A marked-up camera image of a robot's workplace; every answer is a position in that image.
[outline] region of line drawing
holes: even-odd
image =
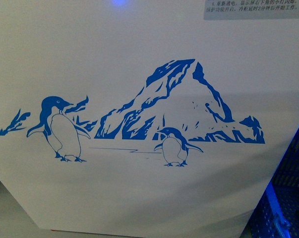
[[[191,95],[191,89],[198,92],[197,97]],[[56,158],[81,163],[86,160],[80,158],[80,135],[91,139],[89,134],[93,134],[96,145],[99,139],[142,140],[151,144],[157,141],[151,152],[115,146],[90,149],[125,150],[148,156],[163,154],[167,167],[185,167],[191,149],[203,153],[190,142],[265,144],[259,120],[253,115],[235,118],[220,92],[206,80],[202,64],[196,59],[172,60],[157,67],[136,96],[126,100],[120,108],[96,120],[82,120],[79,115],[70,118],[69,114],[86,110],[88,96],[76,105],[58,96],[48,96],[41,103],[39,123],[26,136],[43,133]],[[0,135],[25,129],[21,126],[30,112],[22,115],[20,112],[21,109],[6,129],[0,129]]]
[[[19,109],[17,115],[14,117],[14,119],[11,121],[10,125],[6,127],[5,129],[0,129],[0,135],[4,136],[7,135],[9,132],[12,131],[18,131],[18,130],[23,130],[25,127],[22,126],[22,122],[27,120],[27,117],[30,116],[30,112],[23,113],[20,115],[21,109]]]
[[[169,167],[176,164],[177,167],[184,167],[187,165],[186,160],[189,149],[198,150],[203,153],[199,147],[189,144],[186,138],[176,128],[165,127],[158,132],[165,134],[166,138],[161,144],[154,148],[154,151],[158,149],[163,151],[164,159],[167,162],[165,166]]]
[[[79,135],[91,138],[88,131],[74,124],[66,113],[78,112],[83,110],[81,107],[85,106],[85,103],[81,102],[73,108],[68,108],[69,103],[57,96],[46,97],[42,103],[42,110],[39,115],[39,123],[30,128],[27,132],[27,137],[36,132],[41,132],[46,138],[48,144],[56,153],[56,158],[61,158],[60,161],[71,161],[70,158],[74,158],[76,162],[86,162],[80,158],[81,156],[81,144]]]

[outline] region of penguin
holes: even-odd
[[[64,114],[65,107],[73,105],[57,96],[46,97],[41,103],[39,123],[30,128],[27,137],[36,132],[44,134],[46,141],[56,153],[56,158],[61,161],[71,161],[69,157],[75,158],[77,162],[86,162],[80,159],[81,145],[79,134],[88,137],[89,134],[82,128],[73,124]]]
[[[154,148],[154,151],[159,149],[163,150],[163,155],[167,162],[165,166],[173,166],[173,163],[177,164],[176,166],[178,167],[184,167],[187,165],[186,159],[189,154],[189,149],[195,149],[203,152],[199,147],[189,144],[186,138],[176,128],[165,127],[158,132],[167,136],[161,144]]]

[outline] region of label sticker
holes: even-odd
[[[299,0],[206,0],[204,20],[299,18]]]

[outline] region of mountain illustration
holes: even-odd
[[[163,140],[177,128],[189,141],[265,143],[259,121],[235,120],[195,59],[173,60],[149,76],[130,102],[99,120],[96,139]]]

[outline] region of blue plastic crate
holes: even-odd
[[[299,130],[249,220],[253,238],[299,238]]]

